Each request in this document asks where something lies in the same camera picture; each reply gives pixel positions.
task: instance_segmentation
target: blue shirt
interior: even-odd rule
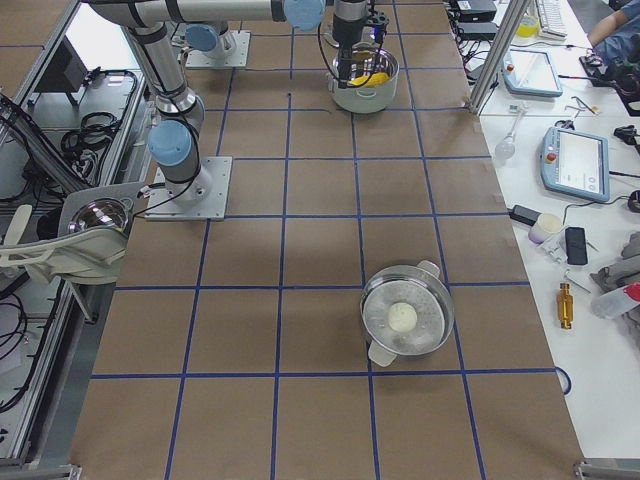
[[[633,49],[631,36],[640,33],[640,0],[631,0],[620,10],[629,19],[594,48],[605,65],[615,58],[626,60]]]

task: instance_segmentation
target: white cup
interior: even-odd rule
[[[529,230],[529,240],[540,244],[562,230],[562,220],[552,213],[541,213]]]

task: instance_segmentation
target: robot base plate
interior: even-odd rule
[[[189,57],[185,62],[185,68],[188,69],[200,69],[200,70],[213,70],[223,68],[244,68],[247,66],[247,59],[249,58],[249,40],[251,39],[251,32],[248,30],[234,31],[233,35],[236,40],[236,50],[230,56],[224,59],[215,59],[207,57],[204,53],[193,50],[189,52]]]
[[[144,214],[147,220],[182,221],[182,220],[224,220],[231,179],[231,157],[202,157],[202,168],[211,175],[213,182],[209,191],[197,202],[179,204],[167,202],[159,203],[168,198],[165,188],[151,191],[149,207],[158,205]],[[160,168],[156,171],[154,182],[164,182],[164,175]]]

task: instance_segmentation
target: black phone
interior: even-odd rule
[[[567,245],[567,263],[569,265],[586,265],[588,259],[584,228],[566,228],[564,231],[564,239]]]

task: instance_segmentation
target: brass fitting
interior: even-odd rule
[[[560,326],[565,330],[571,328],[571,322],[573,322],[573,296],[569,292],[569,284],[560,284],[560,293],[556,297],[558,303],[558,318],[560,319]]]

